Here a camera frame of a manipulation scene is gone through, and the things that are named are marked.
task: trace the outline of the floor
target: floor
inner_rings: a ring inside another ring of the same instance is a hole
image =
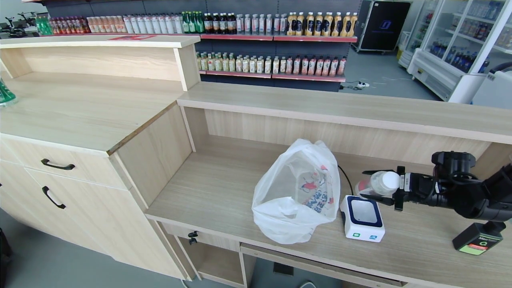
[[[114,261],[107,255],[71,244],[27,227],[0,209],[14,256],[8,266],[6,288],[181,288],[181,281]],[[337,279],[295,269],[294,276],[273,273],[273,263],[259,259],[252,288],[298,288],[307,280],[318,288],[340,288]],[[189,288],[228,288],[210,280],[186,282]]]
[[[347,57],[345,69],[347,82],[362,81],[369,83],[369,87],[354,91],[344,88],[340,92],[393,96],[441,101],[430,89],[412,77],[405,68],[398,64],[396,52],[381,55],[380,52],[360,51],[356,53],[352,48]],[[343,86],[357,86],[355,83],[345,83]]]

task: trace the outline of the refrigerator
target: refrigerator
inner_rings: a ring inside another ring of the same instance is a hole
[[[407,71],[442,100],[469,103],[489,69],[512,60],[512,0],[440,0]]]
[[[411,63],[414,50],[421,47],[421,43],[423,43],[426,32],[428,31],[430,23],[432,23],[432,19],[434,18],[434,12],[438,3],[438,0],[426,0],[423,2],[420,12],[416,17],[416,21],[411,31],[411,35],[409,36],[409,40],[406,43],[405,49],[400,55],[400,59],[398,60],[398,63],[404,68],[407,68]]]

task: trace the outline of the red sticker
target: red sticker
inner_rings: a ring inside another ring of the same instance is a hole
[[[129,36],[121,36],[112,38],[109,40],[130,40],[130,41],[139,41],[139,40],[145,40],[148,38],[155,37],[155,35],[129,35]]]

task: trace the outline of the plastic bag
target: plastic bag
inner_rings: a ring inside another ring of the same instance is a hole
[[[341,185],[336,158],[322,141],[298,139],[254,189],[254,222],[280,244],[307,242],[336,219]]]

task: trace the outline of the black drawer handle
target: black drawer handle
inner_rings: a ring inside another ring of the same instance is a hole
[[[48,188],[48,186],[44,186],[44,187],[42,188],[42,192],[46,195],[46,197],[48,197],[48,199],[49,199],[50,201],[52,201],[52,203],[53,203],[53,204],[55,204],[55,206],[57,206],[57,207],[59,207],[59,208],[61,208],[61,209],[66,208],[66,205],[64,205],[64,204],[60,204],[60,205],[58,205],[57,203],[55,203],[55,201],[53,201],[52,197],[50,197],[50,195],[48,195],[48,191],[49,191],[49,190],[50,190],[50,188]]]
[[[50,161],[46,158],[41,160],[41,163],[44,166],[48,166],[48,167],[53,167],[53,168],[62,169],[62,170],[71,170],[71,169],[75,168],[75,166],[73,164],[69,164],[67,166],[62,167],[62,166],[55,166],[55,165],[48,164],[48,162],[50,162]]]

